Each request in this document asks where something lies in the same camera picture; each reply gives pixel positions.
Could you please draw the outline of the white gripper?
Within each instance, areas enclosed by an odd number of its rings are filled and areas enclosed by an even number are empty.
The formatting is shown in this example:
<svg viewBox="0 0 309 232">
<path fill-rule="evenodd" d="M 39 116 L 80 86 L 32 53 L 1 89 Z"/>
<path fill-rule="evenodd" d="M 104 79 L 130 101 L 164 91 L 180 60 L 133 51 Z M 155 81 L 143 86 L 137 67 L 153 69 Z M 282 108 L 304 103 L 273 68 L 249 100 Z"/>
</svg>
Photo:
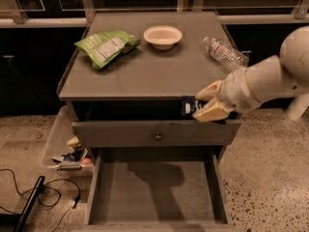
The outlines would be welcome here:
<svg viewBox="0 0 309 232">
<path fill-rule="evenodd" d="M 208 102 L 193 113 L 199 122 L 219 121 L 229 117 L 233 109 L 244 113 L 258 108 L 262 103 L 257 100 L 247 84 L 247 69 L 241 68 L 229 73 L 226 78 L 214 81 L 201 90 L 195 99 Z M 214 99 L 219 92 L 219 101 Z"/>
</svg>

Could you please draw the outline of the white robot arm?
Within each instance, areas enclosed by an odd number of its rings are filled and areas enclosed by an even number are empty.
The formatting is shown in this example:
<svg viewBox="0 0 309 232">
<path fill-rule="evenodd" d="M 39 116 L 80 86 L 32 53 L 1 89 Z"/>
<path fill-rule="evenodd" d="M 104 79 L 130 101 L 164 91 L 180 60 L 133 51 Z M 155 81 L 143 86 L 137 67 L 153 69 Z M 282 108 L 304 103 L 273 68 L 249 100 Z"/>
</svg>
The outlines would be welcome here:
<svg viewBox="0 0 309 232">
<path fill-rule="evenodd" d="M 199 122 L 223 120 L 231 112 L 244 113 L 264 102 L 299 97 L 308 90 L 309 27 L 303 26 L 284 40 L 278 55 L 240 67 L 200 91 L 195 99 L 206 104 L 192 116 Z"/>
</svg>

